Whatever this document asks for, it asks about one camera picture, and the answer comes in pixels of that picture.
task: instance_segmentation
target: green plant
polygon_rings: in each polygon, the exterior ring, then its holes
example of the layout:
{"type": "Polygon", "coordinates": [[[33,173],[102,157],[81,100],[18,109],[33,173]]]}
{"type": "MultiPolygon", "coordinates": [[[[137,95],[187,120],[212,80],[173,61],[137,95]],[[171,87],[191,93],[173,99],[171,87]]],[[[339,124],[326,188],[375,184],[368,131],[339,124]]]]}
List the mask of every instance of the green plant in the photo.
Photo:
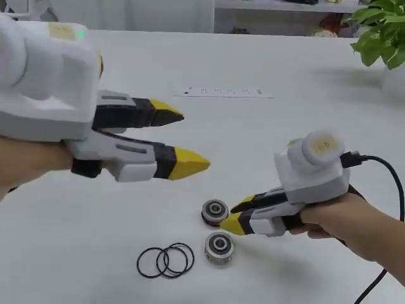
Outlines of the green plant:
{"type": "Polygon", "coordinates": [[[377,0],[349,18],[371,27],[351,44],[361,61],[372,65],[379,57],[389,70],[405,62],[405,0],[377,0]]]}

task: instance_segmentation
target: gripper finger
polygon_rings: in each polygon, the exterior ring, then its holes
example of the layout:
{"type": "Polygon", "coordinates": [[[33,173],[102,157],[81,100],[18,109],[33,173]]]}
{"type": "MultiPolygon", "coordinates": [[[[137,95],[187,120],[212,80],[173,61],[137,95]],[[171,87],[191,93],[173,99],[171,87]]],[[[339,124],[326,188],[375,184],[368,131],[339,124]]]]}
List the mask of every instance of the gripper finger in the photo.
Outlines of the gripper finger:
{"type": "Polygon", "coordinates": [[[209,167],[209,161],[194,152],[101,130],[92,131],[85,141],[68,141],[66,145],[78,160],[107,163],[118,182],[177,180],[209,167]]]}
{"type": "Polygon", "coordinates": [[[93,129],[159,127],[184,119],[168,104],[156,99],[131,98],[128,94],[99,91],[93,129]]]}
{"type": "Polygon", "coordinates": [[[294,218],[304,204],[291,204],[284,201],[276,205],[252,208],[248,211],[232,213],[220,227],[236,235],[265,234],[267,236],[282,236],[292,224],[294,218]]]}
{"type": "Polygon", "coordinates": [[[254,194],[246,197],[240,203],[235,205],[230,213],[243,212],[252,208],[262,208],[277,205],[287,201],[284,189],[282,187],[274,188],[265,193],[254,194]]]}

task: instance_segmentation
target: metal bearing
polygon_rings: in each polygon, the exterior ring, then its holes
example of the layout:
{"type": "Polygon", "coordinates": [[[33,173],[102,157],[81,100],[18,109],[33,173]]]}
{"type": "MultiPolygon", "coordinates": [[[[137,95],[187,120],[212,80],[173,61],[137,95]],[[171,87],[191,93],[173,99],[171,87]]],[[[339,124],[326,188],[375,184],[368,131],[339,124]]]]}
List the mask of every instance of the metal bearing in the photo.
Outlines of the metal bearing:
{"type": "Polygon", "coordinates": [[[210,226],[218,227],[228,217],[228,206],[218,199],[206,201],[202,206],[202,219],[210,226]]]}
{"type": "Polygon", "coordinates": [[[207,237],[204,251],[211,263],[225,265],[234,255],[234,241],[224,232],[214,232],[207,237]]]}

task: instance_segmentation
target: bearing inner ring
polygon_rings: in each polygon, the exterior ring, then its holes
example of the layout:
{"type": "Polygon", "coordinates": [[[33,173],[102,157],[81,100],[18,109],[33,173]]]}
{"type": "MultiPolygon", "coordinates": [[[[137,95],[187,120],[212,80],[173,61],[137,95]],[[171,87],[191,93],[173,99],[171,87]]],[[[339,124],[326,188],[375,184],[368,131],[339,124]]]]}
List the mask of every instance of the bearing inner ring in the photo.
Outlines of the bearing inner ring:
{"type": "Polygon", "coordinates": [[[223,251],[227,248],[227,240],[223,237],[217,237],[213,243],[214,247],[218,251],[223,251]]]}
{"type": "Polygon", "coordinates": [[[208,209],[209,209],[209,212],[211,212],[212,214],[219,214],[223,210],[223,206],[221,206],[218,203],[212,203],[212,204],[210,204],[208,209]]]}

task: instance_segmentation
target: white table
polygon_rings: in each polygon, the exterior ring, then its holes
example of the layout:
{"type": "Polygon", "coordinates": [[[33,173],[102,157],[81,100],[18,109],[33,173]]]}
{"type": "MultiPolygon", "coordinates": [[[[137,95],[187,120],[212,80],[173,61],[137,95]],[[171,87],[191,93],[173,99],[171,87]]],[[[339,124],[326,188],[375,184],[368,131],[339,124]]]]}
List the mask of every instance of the white table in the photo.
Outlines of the white table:
{"type": "MultiPolygon", "coordinates": [[[[197,151],[211,168],[168,182],[115,183],[68,172],[49,174],[0,205],[0,303],[353,303],[380,267],[334,240],[306,236],[235,237],[232,264],[216,269],[203,255],[212,231],[202,204],[232,206],[278,186],[273,154],[289,139],[334,128],[348,149],[381,156],[405,176],[405,103],[383,100],[383,68],[364,68],[350,40],[211,34],[93,32],[105,60],[101,88],[169,102],[186,120],[128,136],[197,151]],[[274,99],[173,98],[172,86],[269,88],[274,99]],[[181,241],[196,265],[174,280],[147,280],[135,269],[150,246],[181,241]]],[[[397,216],[387,171],[367,163],[352,183],[397,216]]],[[[173,253],[173,265],[177,255],[173,253]]],[[[142,260],[153,271],[152,259],[142,260]]],[[[388,276],[366,303],[403,303],[388,276]]]]}

